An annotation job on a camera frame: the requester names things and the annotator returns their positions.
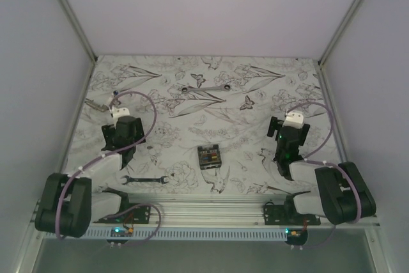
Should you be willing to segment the black fuse box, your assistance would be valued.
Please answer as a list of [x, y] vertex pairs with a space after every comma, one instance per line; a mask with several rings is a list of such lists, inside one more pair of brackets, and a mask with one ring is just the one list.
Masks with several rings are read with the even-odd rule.
[[222, 165], [220, 148], [217, 144], [198, 146], [197, 155], [201, 171], [220, 168]]

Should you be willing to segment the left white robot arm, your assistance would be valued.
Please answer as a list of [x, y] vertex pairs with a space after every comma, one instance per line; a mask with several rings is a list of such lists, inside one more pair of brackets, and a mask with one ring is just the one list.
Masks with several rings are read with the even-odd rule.
[[97, 158], [76, 172], [53, 173], [46, 182], [35, 216], [35, 229], [57, 238], [83, 236], [89, 225], [109, 216], [125, 222], [130, 206], [122, 192], [103, 185], [134, 158], [136, 145], [145, 142], [140, 118], [121, 116], [102, 126], [105, 146]]

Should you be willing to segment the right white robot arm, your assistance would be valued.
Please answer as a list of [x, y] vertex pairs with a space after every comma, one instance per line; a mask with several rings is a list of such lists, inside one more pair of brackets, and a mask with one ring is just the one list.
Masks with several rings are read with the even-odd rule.
[[297, 112], [270, 120], [267, 136], [275, 139], [276, 149], [264, 162], [276, 166], [270, 175], [288, 186], [288, 195], [283, 204], [270, 205], [267, 216], [288, 225], [319, 225], [321, 218], [339, 225], [374, 216], [375, 200], [356, 164], [313, 161], [300, 154], [309, 128]]

